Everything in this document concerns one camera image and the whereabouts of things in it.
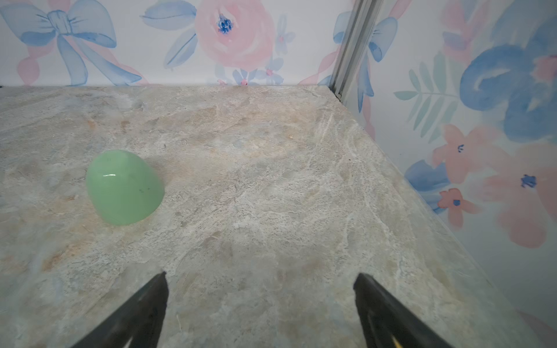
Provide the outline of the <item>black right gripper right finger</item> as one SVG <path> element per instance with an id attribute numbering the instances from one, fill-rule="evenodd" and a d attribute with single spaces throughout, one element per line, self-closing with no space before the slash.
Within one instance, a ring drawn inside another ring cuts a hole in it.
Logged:
<path id="1" fill-rule="evenodd" d="M 451 348 L 373 276 L 358 274 L 353 290 L 367 347 Z"/>

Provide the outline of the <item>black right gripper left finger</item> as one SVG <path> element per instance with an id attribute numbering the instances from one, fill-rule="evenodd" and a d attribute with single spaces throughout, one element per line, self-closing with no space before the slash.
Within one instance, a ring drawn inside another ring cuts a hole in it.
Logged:
<path id="1" fill-rule="evenodd" d="M 168 304 L 166 272 L 159 273 L 73 348 L 156 348 Z"/>

